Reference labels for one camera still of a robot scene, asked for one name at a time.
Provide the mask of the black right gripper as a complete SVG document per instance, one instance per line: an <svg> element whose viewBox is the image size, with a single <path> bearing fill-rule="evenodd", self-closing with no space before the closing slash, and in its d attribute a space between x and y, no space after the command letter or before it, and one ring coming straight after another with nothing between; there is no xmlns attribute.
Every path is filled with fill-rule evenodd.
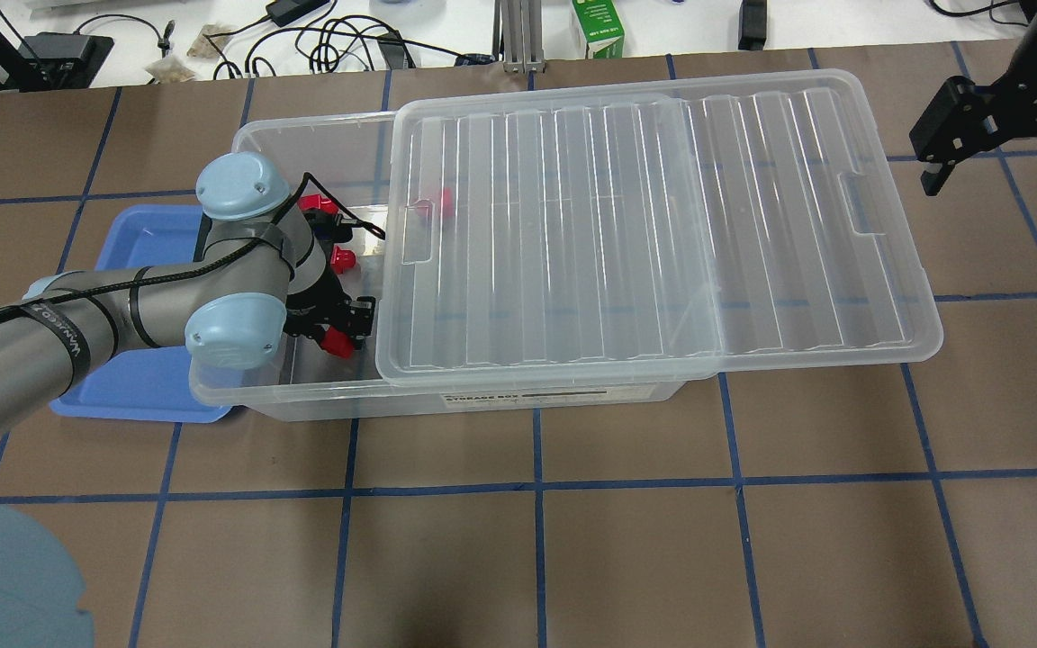
<svg viewBox="0 0 1037 648"><path fill-rule="evenodd" d="M909 132L924 168L919 184L938 196L956 163L1015 139L1037 137L1037 15L1011 63L991 85L948 77Z"/></svg>

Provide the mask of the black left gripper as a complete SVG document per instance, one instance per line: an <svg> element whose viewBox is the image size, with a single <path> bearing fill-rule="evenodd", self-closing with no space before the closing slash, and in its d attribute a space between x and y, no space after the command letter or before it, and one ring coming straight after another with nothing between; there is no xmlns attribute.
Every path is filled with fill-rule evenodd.
<svg viewBox="0 0 1037 648"><path fill-rule="evenodd" d="M345 332L355 347L363 347L374 331L375 308L374 295L353 298L328 266L311 286L289 294L289 336L319 346L325 329L333 327Z"/></svg>

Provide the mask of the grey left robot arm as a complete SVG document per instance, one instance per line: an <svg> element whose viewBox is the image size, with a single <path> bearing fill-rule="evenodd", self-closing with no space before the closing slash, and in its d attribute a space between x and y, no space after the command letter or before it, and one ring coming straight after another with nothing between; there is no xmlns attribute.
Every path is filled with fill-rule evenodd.
<svg viewBox="0 0 1037 648"><path fill-rule="evenodd" d="M131 350L246 372L287 337L348 356L371 336L375 299L348 295L332 263L354 230L382 227L251 151L211 161L196 197L211 221L197 261L45 276L0 307L0 435Z"/></svg>

